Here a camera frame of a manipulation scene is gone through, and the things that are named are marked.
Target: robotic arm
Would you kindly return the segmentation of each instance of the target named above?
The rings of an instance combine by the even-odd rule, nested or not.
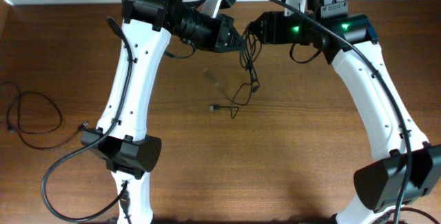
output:
[[[404,204],[414,202],[433,189],[441,175],[441,147],[431,147],[406,111],[388,75],[378,37],[369,19],[349,16],[345,0],[285,0],[304,12],[306,2],[313,16],[324,26],[354,44],[375,65],[408,122],[414,157],[413,174],[404,195]],[[230,52],[243,48],[244,41],[233,26],[233,19],[219,14],[235,0],[207,0],[203,11],[188,8],[183,0],[122,0],[124,31],[133,51],[134,67],[118,125],[109,137],[92,151],[103,158],[112,171],[118,192],[127,190],[120,200],[118,224],[151,223],[149,200],[150,172],[161,153],[161,140],[147,135],[147,109],[159,62],[171,36],[199,50]],[[250,25],[264,44],[313,44],[325,53],[348,87],[367,129],[375,163],[355,173],[357,195],[351,204],[328,223],[370,224],[394,209],[404,177],[406,146],[396,113],[374,73],[344,44],[319,32],[291,10],[265,12]],[[83,133],[82,144],[89,145],[105,133],[115,116],[127,68],[127,49],[122,43],[118,69],[106,109],[97,129]]]

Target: brown surface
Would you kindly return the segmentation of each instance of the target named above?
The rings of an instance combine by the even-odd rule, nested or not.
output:
[[[0,38],[1,34],[3,34],[6,19],[8,18],[9,8],[9,4],[7,4],[4,0],[0,0]]]
[[[0,79],[51,96],[60,106],[62,130],[28,137],[53,144],[84,120],[96,125],[107,102],[120,41],[105,23],[120,5],[23,6],[11,10],[0,41]],[[238,3],[225,11],[240,32],[271,3]],[[381,38],[389,73],[412,117],[432,144],[441,142],[440,0],[352,1],[353,13],[370,16]],[[169,50],[189,51],[174,39]],[[355,194],[353,173],[370,163],[369,142],[349,92],[323,57],[298,65],[289,46],[265,46],[256,62],[262,87],[235,120],[210,113],[228,104],[203,76],[209,68],[232,94],[248,80],[238,54],[197,52],[187,61],[164,58],[149,110],[149,134],[163,152],[152,172],[151,202],[159,218],[268,221],[330,216]],[[299,48],[298,57],[311,54]],[[30,150],[5,131],[1,100],[0,223],[60,223],[45,208],[39,184],[58,158],[80,147],[79,137],[49,152]],[[28,99],[26,128],[54,122],[47,106]],[[91,153],[62,165],[49,195],[68,216],[107,205],[116,188],[104,163]],[[441,219],[441,187],[414,207]],[[117,214],[114,207],[99,221]],[[427,223],[403,214],[410,223]]]

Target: green led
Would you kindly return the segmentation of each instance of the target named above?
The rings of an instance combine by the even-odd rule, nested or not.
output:
[[[347,30],[349,28],[349,24],[346,23],[342,24],[342,28],[343,30]]]

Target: wooden tabletop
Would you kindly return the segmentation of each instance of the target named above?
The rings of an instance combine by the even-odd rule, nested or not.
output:
[[[223,11],[241,33],[272,3],[237,3]],[[441,143],[441,0],[350,1],[351,13],[369,16],[384,60],[404,104],[432,144]],[[0,81],[51,97],[63,113],[62,128],[25,136],[52,145],[83,121],[95,126],[112,87],[119,40],[106,16],[119,23],[121,5],[16,6],[0,40]],[[173,38],[169,51],[190,48]],[[208,221],[295,220],[331,216],[355,194],[353,173],[371,163],[365,128],[342,80],[320,57],[298,65],[289,45],[266,45],[255,63],[262,84],[249,106],[231,120],[228,105],[204,74],[208,68],[229,94],[249,80],[238,53],[198,51],[191,59],[164,57],[148,114],[148,134],[163,150],[151,177],[157,218]],[[313,48],[297,48],[306,59]],[[80,137],[53,151],[31,150],[6,131],[15,92],[1,89],[0,223],[62,223],[43,204],[40,183],[57,159],[81,147]],[[43,100],[25,98],[23,127],[45,130],[57,122]],[[48,183],[50,200],[68,216],[106,206],[116,187],[102,160],[90,152],[60,166]],[[441,220],[441,184],[412,207]],[[113,207],[96,221],[116,216]],[[410,223],[429,223],[404,213]]]

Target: green light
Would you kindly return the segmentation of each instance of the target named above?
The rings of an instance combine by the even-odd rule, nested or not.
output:
[[[347,30],[349,28],[349,24],[346,23],[342,24],[342,28],[343,30]]]

